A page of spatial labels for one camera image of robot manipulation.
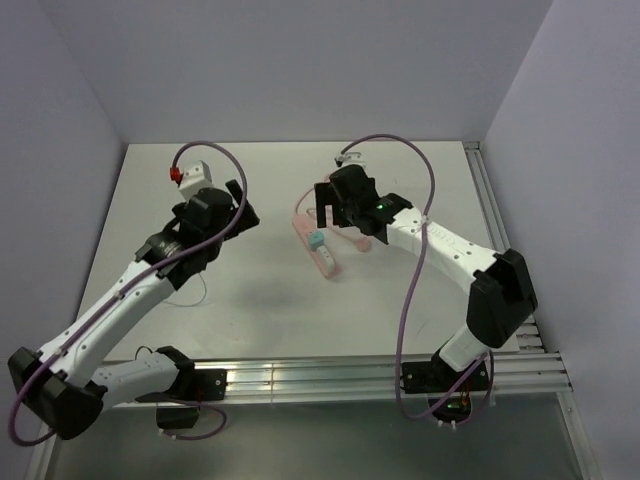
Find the teal plug adapter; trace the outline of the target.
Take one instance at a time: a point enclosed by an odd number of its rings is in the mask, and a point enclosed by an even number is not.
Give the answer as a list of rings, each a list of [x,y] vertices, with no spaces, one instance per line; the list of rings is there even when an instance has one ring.
[[[322,231],[316,230],[308,235],[307,240],[309,249],[315,252],[324,246],[325,237]]]

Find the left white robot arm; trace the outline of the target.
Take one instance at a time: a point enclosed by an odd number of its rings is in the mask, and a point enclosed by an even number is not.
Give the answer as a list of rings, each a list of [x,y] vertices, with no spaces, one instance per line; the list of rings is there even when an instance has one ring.
[[[8,369],[26,406],[51,435],[73,439],[100,414],[151,397],[180,400],[195,386],[195,364],[174,347],[114,367],[103,360],[152,309],[204,271],[224,241],[258,225],[245,183],[204,187],[175,205],[174,217],[149,237],[118,281],[72,326],[37,350],[17,349]]]

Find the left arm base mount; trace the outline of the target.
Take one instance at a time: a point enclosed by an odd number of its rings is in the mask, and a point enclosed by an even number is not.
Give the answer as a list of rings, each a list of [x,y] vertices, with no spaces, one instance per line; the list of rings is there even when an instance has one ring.
[[[155,420],[159,430],[180,440],[201,440],[220,433],[228,416],[216,402],[225,397],[227,371],[224,369],[197,369],[191,382],[181,393],[161,393],[159,403],[174,403],[176,407],[156,407]],[[188,434],[205,415],[214,413],[219,418],[216,428],[207,433]]]

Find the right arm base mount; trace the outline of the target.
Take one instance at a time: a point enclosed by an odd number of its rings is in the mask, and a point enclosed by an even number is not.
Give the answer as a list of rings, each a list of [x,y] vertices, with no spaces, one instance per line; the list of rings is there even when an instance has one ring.
[[[463,375],[440,361],[403,362],[401,364],[401,389],[409,395],[426,394],[429,406],[439,400],[436,394],[444,394]],[[433,413],[443,422],[460,422],[469,418],[473,410],[471,394],[486,391],[490,386],[490,374],[482,362],[454,394]]]

